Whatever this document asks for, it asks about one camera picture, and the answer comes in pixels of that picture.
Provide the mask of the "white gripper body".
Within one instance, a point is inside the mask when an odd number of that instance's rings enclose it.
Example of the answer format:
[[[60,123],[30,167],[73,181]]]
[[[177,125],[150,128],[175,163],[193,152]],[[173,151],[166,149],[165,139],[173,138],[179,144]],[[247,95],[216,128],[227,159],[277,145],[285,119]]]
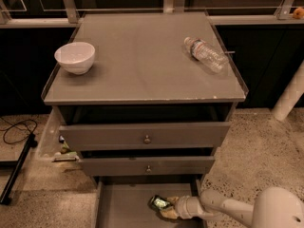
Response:
[[[198,197],[182,196],[175,204],[175,211],[182,219],[199,218],[202,207]]]

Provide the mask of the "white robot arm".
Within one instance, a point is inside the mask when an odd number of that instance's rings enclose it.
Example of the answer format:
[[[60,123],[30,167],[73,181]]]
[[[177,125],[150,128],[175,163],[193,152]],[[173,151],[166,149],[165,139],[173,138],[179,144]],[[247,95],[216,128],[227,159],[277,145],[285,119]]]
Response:
[[[212,228],[303,228],[303,111],[240,109],[196,197],[170,199],[169,219]]]

